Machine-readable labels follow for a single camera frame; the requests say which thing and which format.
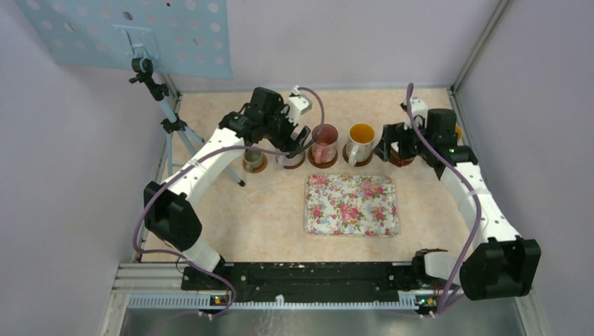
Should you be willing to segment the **blue mug yellow inside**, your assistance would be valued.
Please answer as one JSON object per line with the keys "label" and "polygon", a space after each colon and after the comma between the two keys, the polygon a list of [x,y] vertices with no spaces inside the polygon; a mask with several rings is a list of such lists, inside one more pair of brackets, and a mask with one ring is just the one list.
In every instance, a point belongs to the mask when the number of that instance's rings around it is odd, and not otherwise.
{"label": "blue mug yellow inside", "polygon": [[462,132],[462,128],[459,125],[456,125],[456,127],[455,127],[455,133],[457,135],[457,142],[460,142],[462,140],[462,137],[463,137],[463,132]]}

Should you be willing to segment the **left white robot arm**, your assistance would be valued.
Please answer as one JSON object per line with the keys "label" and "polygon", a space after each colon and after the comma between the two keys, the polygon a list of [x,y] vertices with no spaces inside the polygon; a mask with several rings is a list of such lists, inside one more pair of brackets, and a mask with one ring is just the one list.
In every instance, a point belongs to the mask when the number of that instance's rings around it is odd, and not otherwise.
{"label": "left white robot arm", "polygon": [[226,114],[202,148],[163,183],[144,189],[145,228],[172,246],[171,254],[198,271],[198,281],[208,289],[224,281],[223,257],[202,237],[202,223],[195,212],[205,191],[221,172],[256,144],[267,140],[271,155],[292,158],[306,149],[309,127],[295,129],[312,108],[306,87],[296,86],[287,98],[264,87],[254,89],[239,111]]}

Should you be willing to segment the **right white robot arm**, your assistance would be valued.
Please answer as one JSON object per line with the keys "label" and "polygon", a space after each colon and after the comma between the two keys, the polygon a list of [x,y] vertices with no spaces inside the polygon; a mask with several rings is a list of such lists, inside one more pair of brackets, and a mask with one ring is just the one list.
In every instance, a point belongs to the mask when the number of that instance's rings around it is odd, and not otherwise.
{"label": "right white robot arm", "polygon": [[536,239],[525,239],[510,224],[488,190],[469,146],[458,143],[457,116],[433,108],[412,120],[384,125],[374,153],[384,162],[422,158],[448,189],[471,233],[461,255],[419,250],[412,282],[430,288],[438,280],[459,286],[470,300],[522,297],[530,293],[541,257]]}

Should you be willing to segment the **small grey-green cup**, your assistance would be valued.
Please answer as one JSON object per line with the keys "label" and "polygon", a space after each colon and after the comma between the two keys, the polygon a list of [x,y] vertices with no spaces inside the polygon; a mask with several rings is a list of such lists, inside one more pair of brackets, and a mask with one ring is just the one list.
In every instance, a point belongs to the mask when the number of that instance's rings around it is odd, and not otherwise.
{"label": "small grey-green cup", "polygon": [[261,157],[264,156],[264,154],[260,151],[257,150],[247,150],[244,153],[244,157],[243,160],[246,160],[248,162],[252,162],[256,167],[259,166],[261,164]]}

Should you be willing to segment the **pink mug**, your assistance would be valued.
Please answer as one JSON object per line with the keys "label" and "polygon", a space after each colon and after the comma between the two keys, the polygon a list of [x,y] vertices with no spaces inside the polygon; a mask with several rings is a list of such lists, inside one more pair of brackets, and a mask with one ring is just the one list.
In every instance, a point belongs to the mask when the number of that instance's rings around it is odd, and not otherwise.
{"label": "pink mug", "polygon": [[326,151],[336,149],[338,151],[338,130],[333,125],[318,125],[312,131],[312,135],[317,136],[310,147],[314,151],[318,149],[324,149]]}

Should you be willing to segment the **light brown small coaster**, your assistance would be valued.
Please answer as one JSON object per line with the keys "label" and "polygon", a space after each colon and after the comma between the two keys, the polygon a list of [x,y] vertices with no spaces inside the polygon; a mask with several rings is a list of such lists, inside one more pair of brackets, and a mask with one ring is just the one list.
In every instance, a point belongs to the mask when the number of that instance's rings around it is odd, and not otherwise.
{"label": "light brown small coaster", "polygon": [[252,162],[248,162],[246,160],[242,161],[243,170],[250,174],[257,174],[262,172],[268,166],[268,158],[266,155],[261,157],[261,164],[259,166],[255,166]]}

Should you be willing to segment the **brown coaster two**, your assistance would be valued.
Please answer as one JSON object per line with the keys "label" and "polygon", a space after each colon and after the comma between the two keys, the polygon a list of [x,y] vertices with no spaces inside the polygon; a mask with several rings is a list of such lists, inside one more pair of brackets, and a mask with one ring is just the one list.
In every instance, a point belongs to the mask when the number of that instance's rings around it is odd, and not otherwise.
{"label": "brown coaster two", "polygon": [[313,150],[310,148],[308,150],[308,160],[311,165],[318,169],[328,169],[332,167],[338,160],[338,151],[336,149],[333,150],[324,150],[318,149]]}

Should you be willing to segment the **glass mug orange inside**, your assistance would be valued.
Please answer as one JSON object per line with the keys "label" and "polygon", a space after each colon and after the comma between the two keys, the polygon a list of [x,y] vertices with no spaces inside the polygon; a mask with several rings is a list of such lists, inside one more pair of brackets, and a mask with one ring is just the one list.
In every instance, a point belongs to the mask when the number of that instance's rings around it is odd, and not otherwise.
{"label": "glass mug orange inside", "polygon": [[370,125],[366,123],[353,125],[343,149],[343,156],[348,165],[352,167],[367,165],[372,158],[374,140],[375,131]]}

